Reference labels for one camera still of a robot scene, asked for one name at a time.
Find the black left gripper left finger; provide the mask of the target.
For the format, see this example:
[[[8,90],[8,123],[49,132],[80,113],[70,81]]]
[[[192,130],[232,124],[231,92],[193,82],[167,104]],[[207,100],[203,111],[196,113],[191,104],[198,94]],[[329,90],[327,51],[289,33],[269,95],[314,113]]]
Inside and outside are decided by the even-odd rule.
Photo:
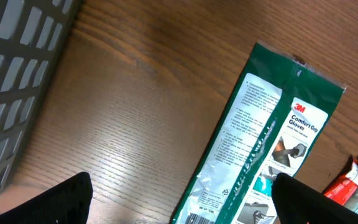
[[[93,187],[80,172],[42,194],[0,215],[0,224],[85,224]]]

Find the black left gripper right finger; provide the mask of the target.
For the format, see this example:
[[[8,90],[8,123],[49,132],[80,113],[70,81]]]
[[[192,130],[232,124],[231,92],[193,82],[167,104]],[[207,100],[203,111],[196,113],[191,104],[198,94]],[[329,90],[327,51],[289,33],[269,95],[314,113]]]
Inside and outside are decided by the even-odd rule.
[[[358,214],[285,173],[273,182],[272,200],[281,224],[358,224]]]

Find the red white snack packet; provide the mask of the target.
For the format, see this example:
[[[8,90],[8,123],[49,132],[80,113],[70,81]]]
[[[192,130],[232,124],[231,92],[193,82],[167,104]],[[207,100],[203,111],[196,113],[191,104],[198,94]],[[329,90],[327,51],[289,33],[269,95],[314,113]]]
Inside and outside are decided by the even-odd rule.
[[[323,195],[340,205],[345,205],[357,189],[358,157],[350,156],[345,167],[323,190]]]

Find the green white barcode packet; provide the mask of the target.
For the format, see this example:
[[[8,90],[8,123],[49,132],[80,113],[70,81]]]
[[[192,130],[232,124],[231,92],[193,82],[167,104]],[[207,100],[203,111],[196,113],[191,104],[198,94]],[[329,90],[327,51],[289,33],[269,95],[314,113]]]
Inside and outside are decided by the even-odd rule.
[[[298,172],[345,90],[256,42],[172,223],[273,223],[274,180]]]

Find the grey plastic mesh basket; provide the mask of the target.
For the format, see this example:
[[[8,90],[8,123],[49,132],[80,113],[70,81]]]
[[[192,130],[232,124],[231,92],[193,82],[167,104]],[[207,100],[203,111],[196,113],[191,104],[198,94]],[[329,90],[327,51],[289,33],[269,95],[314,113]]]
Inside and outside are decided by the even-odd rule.
[[[0,0],[0,195],[12,182],[79,6]]]

